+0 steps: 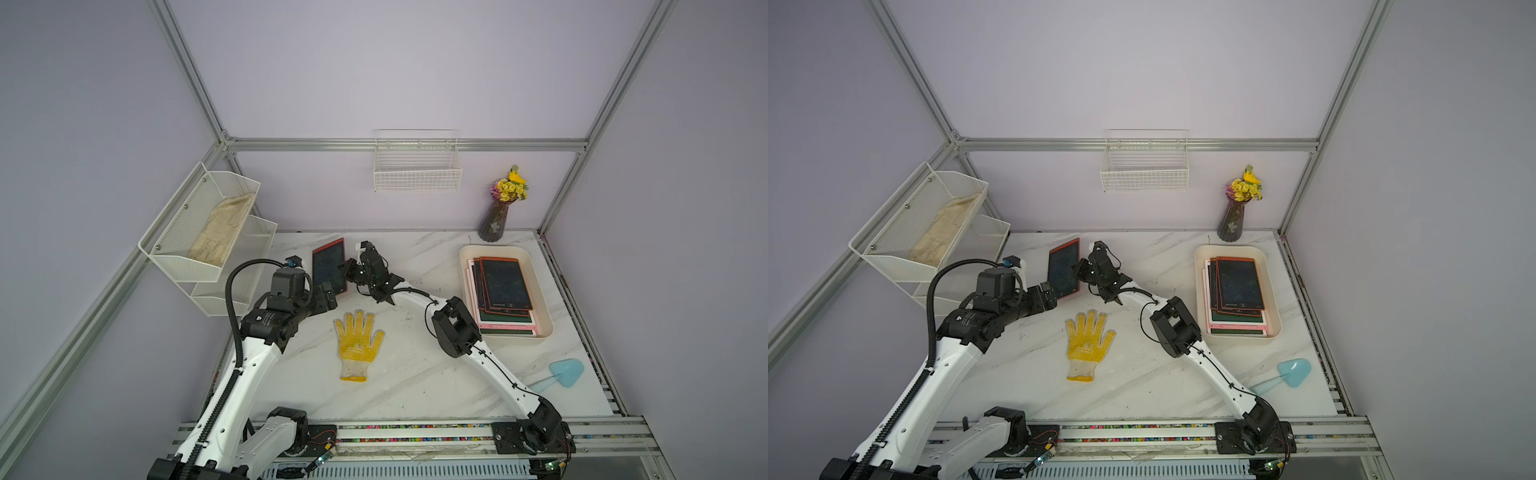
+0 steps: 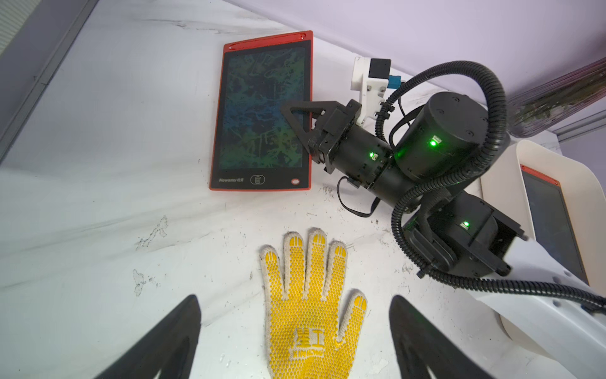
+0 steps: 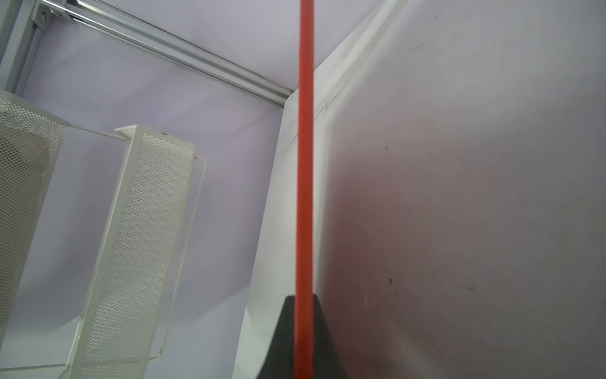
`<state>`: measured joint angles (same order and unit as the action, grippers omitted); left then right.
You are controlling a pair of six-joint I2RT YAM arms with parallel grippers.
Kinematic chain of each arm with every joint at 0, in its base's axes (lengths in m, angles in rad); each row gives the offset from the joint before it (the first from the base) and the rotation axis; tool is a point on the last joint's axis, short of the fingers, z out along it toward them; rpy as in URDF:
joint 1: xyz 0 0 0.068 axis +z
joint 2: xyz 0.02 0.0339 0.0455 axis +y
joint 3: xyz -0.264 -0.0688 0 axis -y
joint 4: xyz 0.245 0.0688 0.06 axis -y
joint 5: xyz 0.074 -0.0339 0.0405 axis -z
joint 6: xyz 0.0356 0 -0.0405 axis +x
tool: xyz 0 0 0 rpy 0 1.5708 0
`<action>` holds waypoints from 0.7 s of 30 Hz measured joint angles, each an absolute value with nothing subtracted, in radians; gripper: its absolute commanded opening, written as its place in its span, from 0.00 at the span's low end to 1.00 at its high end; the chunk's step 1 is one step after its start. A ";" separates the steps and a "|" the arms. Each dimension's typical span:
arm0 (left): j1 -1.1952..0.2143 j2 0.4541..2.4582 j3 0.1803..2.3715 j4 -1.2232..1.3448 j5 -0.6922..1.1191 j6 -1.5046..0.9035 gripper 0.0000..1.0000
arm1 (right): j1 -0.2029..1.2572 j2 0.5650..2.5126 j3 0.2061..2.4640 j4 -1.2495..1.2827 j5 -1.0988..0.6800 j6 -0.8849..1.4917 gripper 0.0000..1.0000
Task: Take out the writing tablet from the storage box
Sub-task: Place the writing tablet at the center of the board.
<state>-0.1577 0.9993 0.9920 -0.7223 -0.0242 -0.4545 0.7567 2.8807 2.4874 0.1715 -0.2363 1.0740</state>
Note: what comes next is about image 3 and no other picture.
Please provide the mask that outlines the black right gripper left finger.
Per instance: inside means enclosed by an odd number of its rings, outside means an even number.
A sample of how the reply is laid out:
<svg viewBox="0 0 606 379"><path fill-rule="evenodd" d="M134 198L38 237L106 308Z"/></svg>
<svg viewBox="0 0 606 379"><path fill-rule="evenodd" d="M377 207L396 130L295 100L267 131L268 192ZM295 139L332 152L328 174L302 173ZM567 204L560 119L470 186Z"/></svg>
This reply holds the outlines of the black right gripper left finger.
<svg viewBox="0 0 606 379"><path fill-rule="evenodd" d="M294 378L294 315L295 296L287 296L257 379Z"/></svg>

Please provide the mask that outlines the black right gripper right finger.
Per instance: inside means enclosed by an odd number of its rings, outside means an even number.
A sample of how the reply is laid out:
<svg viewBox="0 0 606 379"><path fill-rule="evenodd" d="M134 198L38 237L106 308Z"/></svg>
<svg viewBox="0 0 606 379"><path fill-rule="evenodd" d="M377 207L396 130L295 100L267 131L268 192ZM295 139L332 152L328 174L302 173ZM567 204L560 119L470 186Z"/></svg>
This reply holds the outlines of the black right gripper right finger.
<svg viewBox="0 0 606 379"><path fill-rule="evenodd" d="M324 316L320 300L313 295L313 377L315 379L347 379Z"/></svg>

